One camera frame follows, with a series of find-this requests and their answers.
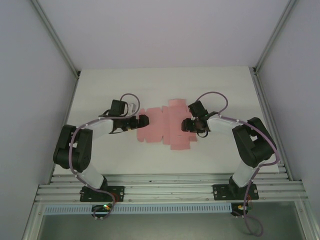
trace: gray floor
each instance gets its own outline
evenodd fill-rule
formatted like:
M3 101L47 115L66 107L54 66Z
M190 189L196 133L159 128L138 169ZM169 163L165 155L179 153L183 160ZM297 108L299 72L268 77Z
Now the gray floor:
M303 240L292 203L256 203L253 216L264 226L263 240ZM258 229L251 222L253 229ZM46 216L40 240L253 240L244 220L229 213Z

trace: cable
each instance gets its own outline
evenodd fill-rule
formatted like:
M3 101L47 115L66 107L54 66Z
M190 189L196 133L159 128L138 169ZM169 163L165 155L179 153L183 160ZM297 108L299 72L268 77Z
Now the cable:
M203 96L208 95L208 94L218 94L218 95L220 95L220 96L222 96L222 97L224 98L224 100L225 100L225 106L224 106L224 108L222 108L220 111L218 111L218 114L220 115L224 110L226 110L226 108L227 108L228 105L229 105L228 98L227 98L225 95L223 95L221 92L218 92L218 91L208 91L208 92L202 94L200 97L198 97L197 100L195 100L195 101L199 101Z
M119 196L118 196L118 194L116 194L116 193L114 193L114 192L112 192L111 193L116 199L115 199L115 202L117 203L117 202L119 202Z
M125 105L126 105L126 113L125 113L125 115L123 115L124 117L127 116L128 113L129 113L129 105L128 105L128 103L125 102Z
M78 176L78 173L77 171L74 169L74 167L72 166L72 150L73 150L73 145L75 143L75 139L76 139L76 135L78 134L78 132L81 130L81 129L84 129L84 128L87 128L88 126L92 125L92 124L95 124L97 122L100 122L100 121L104 121L104 120L112 120L112 119L127 119L127 118L131 118L132 116L136 115L139 110L140 110L140 100L139 98L134 95L133 93L125 93L121 96L120 99L122 99L124 96L127 96L127 95L131 95L133 97L136 98L136 100L138 101L138 107L136 109L136 111L134 113L132 113L131 115L129 116L107 116L107 117L99 117L98 119L95 119L95 120L91 120L85 124L82 124L81 126L79 126L73 133L72 137L71 137L71 140L70 140L70 148L69 148L69 154L68 154L68 160L69 160L69 167L70 167L70 170L71 172L74 174L74 176L81 182L83 183L86 187L92 189L93 191L97 192L97 193L103 193L103 194L107 194L109 195L111 198L112 198L112 201L114 202L114 204L112 205L110 211L102 218L102 219L105 219L107 217L109 217L110 213L112 212L112 210L114 209L114 206L116 204L116 199L115 199L115 196L113 194L111 194L110 192L108 191L104 191L104 190L100 190L100 189L97 189L93 186L91 186L90 184L88 184L86 181L84 181L83 179L81 179L79 176Z
M208 136L209 132L208 131L205 131L205 135L204 136L200 136L199 135L199 132L196 133L200 138L204 139Z
M251 196L248 194L248 198L247 198L247 203L249 203L249 201L250 201L250 205L251 205L251 209L253 209L254 208L254 204L252 203L252 198L251 198Z
M102 113L101 115L99 115L98 117L107 117L108 112L110 111L110 109L106 110L104 113Z
M102 211L103 211L104 208L103 208L102 206L98 206L98 207L95 207L95 208L94 208L93 214L92 214L93 217L94 217L94 219L98 219L98 217L96 216L96 213L97 213L98 210L102 210Z
M123 133L124 131L116 131L116 132L109 132L109 134L121 134L121 133Z
M264 138L264 140L266 140L266 142L270 145L270 147L272 148L274 154L275 154L275 161L271 162L271 163L263 163L261 165L259 165L257 167L257 169L255 170L255 172L253 173L251 179L249 180L248 182L248 185L246 187L246 191L245 191L245 194L244 194L244 200L243 200L243 206L246 205L246 201L247 201L247 197L248 197L248 192L249 192L249 189L250 189L250 186L254 180L254 178L256 177L256 175L258 174L259 170L261 167L264 167L264 166L272 166L272 165L275 165L277 164L279 161L280 161L280 155L279 155L279 152L277 150L277 148L275 147L275 145L272 143L272 141L262 132L260 131L259 129L257 129L255 126L252 126L251 124L247 123L246 121L242 121L242 120L239 120L239 119L235 119L235 118L232 118L232 117L227 117L227 116L222 116L220 113L222 111L224 111L227 107L228 107L228 99L225 95L223 95L222 93L220 92L217 92L217 91L209 91L209 92L206 92L204 94L202 94L200 97L198 97L197 101L202 98L204 95L207 95L207 94L218 94L218 95L221 95L222 97L224 97L225 101L226 101L226 104L225 104L225 107L223 109L221 109L219 112L218 112L218 115L220 118L222 119L225 119L225 120L228 120L228 121L232 121L232 122L236 122L236 123L241 123L241 124L244 124L248 127L250 127L252 130L255 130L261 137ZM248 216L246 214L246 208L243 207L243 217L244 217L244 222L245 222L245 225L246 225L246 228L248 229L248 231L253 235L253 236L256 236L256 237L261 237L263 234L264 234L264 227L262 225L262 223L260 222L259 219L257 219L256 217L254 216ZM256 220L258 222L258 224L260 225L261 227L261 232L259 234L255 234L250 226L249 226L249 223L248 223L248 218L250 219L253 219L253 220Z

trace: pink paper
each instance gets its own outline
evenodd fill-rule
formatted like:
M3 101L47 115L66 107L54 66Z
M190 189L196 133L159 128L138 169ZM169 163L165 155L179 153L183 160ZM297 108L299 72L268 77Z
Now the pink paper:
M182 121L191 117L186 100L169 100L168 105L162 106L162 110L159 107L140 110L139 115L149 117L149 125L138 128L137 139L139 142L158 143L163 138L163 144L170 145L171 150L190 149L190 142L196 142L197 136L181 130Z
M162 116L163 116L163 144L170 145L169 107L162 106Z
M163 137L164 118L160 107L148 108L145 112L141 109L139 115L145 114L149 117L149 125L138 128L137 138L140 142L144 139L147 143L159 143Z

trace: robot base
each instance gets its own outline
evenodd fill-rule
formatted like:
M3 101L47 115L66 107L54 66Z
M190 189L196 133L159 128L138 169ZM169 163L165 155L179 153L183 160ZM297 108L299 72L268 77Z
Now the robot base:
M244 200L247 186L238 187L237 191L232 191L230 184L215 184L212 185L213 196L215 201L221 200ZM252 200L258 200L259 194L257 185L251 184L248 195Z
M107 179L104 178L100 190L111 193L116 202L123 202L125 196L125 186L108 186ZM80 202L112 202L113 199L106 193L96 192L86 186L80 191Z

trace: white table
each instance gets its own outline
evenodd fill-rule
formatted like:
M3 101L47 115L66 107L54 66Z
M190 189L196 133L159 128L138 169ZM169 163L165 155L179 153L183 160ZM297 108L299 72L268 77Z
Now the white table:
M229 107L223 115L248 120L263 119L248 67L188 67L83 70L80 75L68 124L79 126L109 109L113 99L124 93L136 94L142 108L167 106L170 99L186 99L187 105L208 91L225 94ZM135 102L131 96L123 99ZM201 100L208 111L218 111L224 104L219 95ZM135 130L106 134L92 144L91 162L102 174L200 174L233 173L241 161L235 140L209 133L207 138L191 142L190 150L173 151L169 145L137 140ZM261 169L277 173L278 166ZM70 174L56 166L56 175Z

